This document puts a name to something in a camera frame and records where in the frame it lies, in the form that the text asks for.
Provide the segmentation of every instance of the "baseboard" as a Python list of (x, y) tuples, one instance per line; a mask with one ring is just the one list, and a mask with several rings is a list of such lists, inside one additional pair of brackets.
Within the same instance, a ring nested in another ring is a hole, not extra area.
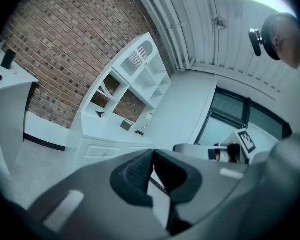
[(49, 143), (49, 142), (43, 141), (43, 140), (41, 140), (39, 138), (35, 138), (33, 136), (30, 136), (30, 135), (28, 135), (26, 133), (23, 133), (23, 139), (28, 140), (30, 142), (33, 142), (35, 144), (38, 144), (38, 145), (41, 145), (41, 146), (53, 149), (53, 150), (64, 151), (64, 149), (65, 149), (64, 146), (60, 146), (60, 145), (56, 145), (56, 144), (53, 144), (53, 143)]

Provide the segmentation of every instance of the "brick wall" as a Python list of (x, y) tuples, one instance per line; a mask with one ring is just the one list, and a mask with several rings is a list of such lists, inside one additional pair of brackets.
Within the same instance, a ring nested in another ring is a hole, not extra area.
[[(171, 75), (162, 40), (139, 0), (22, 0), (1, 38), (5, 50), (16, 52), (16, 63), (39, 80), (27, 110), (69, 127), (104, 66), (146, 32)], [(142, 107), (132, 94), (122, 103), (115, 113), (124, 117), (131, 113), (134, 118)]]

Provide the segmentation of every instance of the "white shelving unit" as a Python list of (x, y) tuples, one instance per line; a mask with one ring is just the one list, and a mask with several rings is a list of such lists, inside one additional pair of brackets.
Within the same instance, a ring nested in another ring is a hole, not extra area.
[[(107, 76), (119, 83), (112, 96), (100, 88)], [(144, 115), (155, 111), (170, 83), (149, 33), (127, 44), (96, 78), (75, 115), (65, 149), (74, 159), (70, 171), (112, 157), (110, 154), (113, 153), (114, 156), (119, 156), (130, 151), (152, 148), (150, 138), (140, 138), (134, 131), (144, 126)], [(120, 128), (124, 118), (113, 113), (127, 90), (146, 105), (129, 131)], [(96, 92), (107, 98), (104, 107), (91, 102)], [(99, 117), (96, 112), (103, 112), (103, 116)]]

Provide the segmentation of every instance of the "shelf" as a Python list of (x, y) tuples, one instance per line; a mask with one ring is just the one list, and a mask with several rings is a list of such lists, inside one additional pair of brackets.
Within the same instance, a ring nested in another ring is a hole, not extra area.
[(98, 93), (102, 94), (103, 96), (105, 96), (106, 98), (108, 98), (109, 100), (118, 103), (128, 88), (129, 88), (128, 85), (120, 84), (120, 85), (117, 87), (117, 89), (115, 90), (115, 92), (112, 94), (112, 97), (111, 97), (111, 98), (110, 98), (110, 97), (107, 97), (107, 96), (106, 96), (101, 90), (99, 90), (99, 89), (97, 89), (96, 91), (97, 91)]
[(148, 62), (146, 67), (154, 75), (157, 74), (157, 73), (166, 73), (164, 64), (163, 64), (163, 62), (161, 60), (161, 57), (158, 53), (152, 58), (151, 61)]
[(162, 91), (163, 95), (168, 90), (170, 84), (171, 84), (171, 81), (170, 81), (168, 75), (166, 74), (165, 77), (163, 78), (163, 80), (161, 81), (160, 85), (159, 85), (159, 88)]
[[(110, 117), (110, 115), (112, 114), (112, 112), (115, 109), (116, 105), (117, 105), (117, 102), (109, 100), (107, 102), (107, 104), (105, 105), (105, 107), (102, 108), (102, 107), (100, 107), (100, 106), (98, 106), (98, 105), (90, 102), (88, 104), (88, 106), (86, 107), (85, 112), (87, 114), (89, 114), (89, 116), (91, 116), (93, 118), (96, 118), (96, 119), (102, 120), (102, 121), (103, 120), (106, 121)], [(96, 114), (96, 111), (98, 111), (98, 112), (104, 112), (103, 117), (99, 117)]]
[(158, 88), (155, 90), (155, 92), (153, 93), (153, 95), (152, 95), (152, 97), (151, 97), (151, 99), (150, 99), (150, 104), (151, 104), (154, 108), (156, 108), (156, 107), (159, 105), (159, 103), (160, 103), (160, 101), (162, 100), (162, 98), (163, 98), (163, 93), (162, 93), (161, 89), (158, 87)]
[(144, 69), (132, 83), (132, 87), (147, 100), (155, 92), (157, 85), (149, 71)]
[(161, 83), (161, 81), (163, 80), (163, 78), (165, 77), (165, 73), (164, 72), (156, 72), (153, 71), (151, 69), (151, 67), (149, 66), (145, 66), (146, 70), (151, 74), (152, 78), (154, 79), (154, 82), (156, 85), (159, 85)]

